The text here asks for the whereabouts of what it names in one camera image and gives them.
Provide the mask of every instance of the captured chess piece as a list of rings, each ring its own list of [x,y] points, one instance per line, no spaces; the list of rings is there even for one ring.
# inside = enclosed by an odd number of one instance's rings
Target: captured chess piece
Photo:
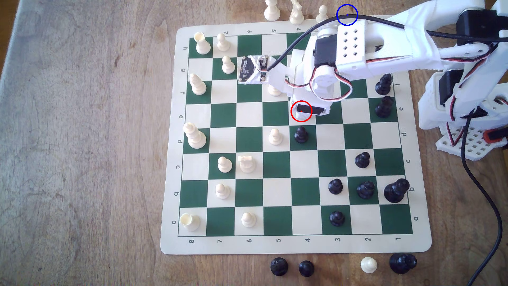
[[[341,226],[345,222],[344,214],[339,211],[334,211],[330,214],[330,223],[334,226]]]
[[[393,98],[389,95],[383,97],[376,106],[375,112],[379,118],[387,118],[392,113]]]
[[[385,198],[387,201],[396,204],[404,198],[407,190],[409,190],[409,181],[404,178],[398,179],[397,182],[388,184],[385,187]]]
[[[275,276],[283,276],[288,272],[288,262],[282,257],[274,258],[270,263],[270,270]]]
[[[370,199],[374,195],[374,183],[367,181],[356,188],[356,193],[362,199]]]
[[[355,164],[358,168],[366,168],[370,163],[370,154],[363,152],[355,157]]]
[[[374,89],[379,95],[387,95],[390,92],[390,88],[392,86],[392,75],[387,73],[384,74]]]
[[[328,183],[328,190],[332,194],[340,194],[342,192],[342,181],[340,179],[333,179]]]
[[[307,130],[305,130],[305,127],[300,126],[298,129],[296,129],[295,133],[295,140],[298,143],[305,143],[307,140],[309,140],[309,133],[307,133]]]
[[[314,264],[309,260],[304,260],[298,265],[298,271],[303,277],[310,277],[314,274]]]
[[[416,267],[416,257],[409,253],[394,253],[390,257],[390,268],[397,274],[406,274]]]

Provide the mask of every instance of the blue circle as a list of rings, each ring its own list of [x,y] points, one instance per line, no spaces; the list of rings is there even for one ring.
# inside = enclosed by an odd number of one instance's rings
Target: blue circle
[[[342,8],[342,7],[344,7],[344,6],[351,6],[351,7],[353,7],[353,8],[355,9],[355,11],[356,11],[356,19],[355,19],[355,21],[353,21],[353,23],[351,23],[351,24],[347,24],[347,25],[346,25],[346,24],[342,23],[342,22],[339,20],[339,10],[340,10],[340,8]],[[340,6],[340,7],[339,7],[339,9],[337,9],[337,13],[335,13],[335,17],[337,17],[337,21],[339,21],[339,23],[341,23],[342,25],[344,25],[344,26],[351,26],[352,24],[356,23],[356,21],[358,21],[358,10],[356,9],[356,7],[355,7],[355,6],[353,6],[353,5],[351,5],[351,4],[343,4],[342,6]]]

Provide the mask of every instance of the robotic arm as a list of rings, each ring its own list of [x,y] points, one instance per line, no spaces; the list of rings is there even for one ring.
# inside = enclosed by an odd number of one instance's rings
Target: robotic arm
[[[268,83],[287,93],[291,103],[307,101],[312,113],[322,116],[333,112],[333,102],[351,94],[351,80],[415,69],[439,70],[442,72],[431,76],[419,101],[420,128],[439,127],[442,134],[449,133],[436,143],[439,150],[460,156],[458,140],[454,142],[450,130],[460,131],[472,110],[470,130],[474,132],[508,124],[508,83],[497,84],[508,68],[508,43],[495,41],[508,37],[508,0],[498,0],[492,10],[485,10],[483,0],[433,0],[387,20],[359,19],[352,25],[326,20],[317,28],[317,35],[310,37],[305,51],[293,50],[288,67],[271,67],[277,63],[271,56],[245,57],[239,83]],[[439,33],[430,31],[449,24],[456,25],[458,35],[470,37],[458,39],[454,47],[437,48],[430,34]],[[338,82],[350,90],[334,95]],[[297,104],[291,112],[304,120],[311,111]],[[486,152],[466,154],[466,158],[481,159],[507,143],[506,135],[497,142],[485,141]]]

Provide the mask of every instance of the black cable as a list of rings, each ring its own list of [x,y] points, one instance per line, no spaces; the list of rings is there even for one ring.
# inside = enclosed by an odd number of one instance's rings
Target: black cable
[[[483,196],[485,196],[485,198],[489,202],[490,206],[492,207],[492,210],[496,214],[496,218],[497,218],[497,239],[496,239],[496,242],[494,243],[494,247],[492,247],[492,249],[490,250],[490,252],[487,255],[487,257],[485,258],[485,260],[483,260],[482,264],[480,264],[478,269],[474,272],[473,276],[471,276],[471,279],[469,279],[469,282],[467,283],[467,286],[471,286],[473,284],[474,280],[478,277],[480,272],[483,270],[483,268],[487,265],[489,260],[492,258],[492,256],[496,252],[497,248],[499,247],[499,244],[501,243],[501,237],[503,235],[503,224],[502,224],[502,221],[501,221],[501,215],[499,214],[499,210],[497,209],[496,204],[490,198],[489,194],[487,194],[487,192],[482,187],[482,185],[478,182],[478,180],[473,176],[473,174],[471,173],[471,170],[469,170],[469,167],[466,164],[466,155],[465,155],[466,140],[467,140],[467,132],[469,130],[469,124],[471,123],[471,117],[472,117],[472,115],[473,115],[473,111],[471,111],[469,113],[469,115],[467,117],[467,120],[466,120],[466,126],[464,127],[465,131],[464,131],[464,135],[462,136],[462,150],[460,151],[460,158],[462,159],[462,165],[464,166],[464,169],[466,170],[467,174],[469,175],[471,180],[476,184],[478,189],[480,189],[480,191],[482,192]]]

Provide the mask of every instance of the chess piece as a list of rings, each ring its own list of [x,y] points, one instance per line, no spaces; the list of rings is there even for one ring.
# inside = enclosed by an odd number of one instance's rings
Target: chess piece
[[[401,178],[398,179],[397,182],[393,184],[388,184],[385,187],[384,194],[387,201],[391,203],[398,203],[403,198],[406,192],[409,190],[409,181]]]

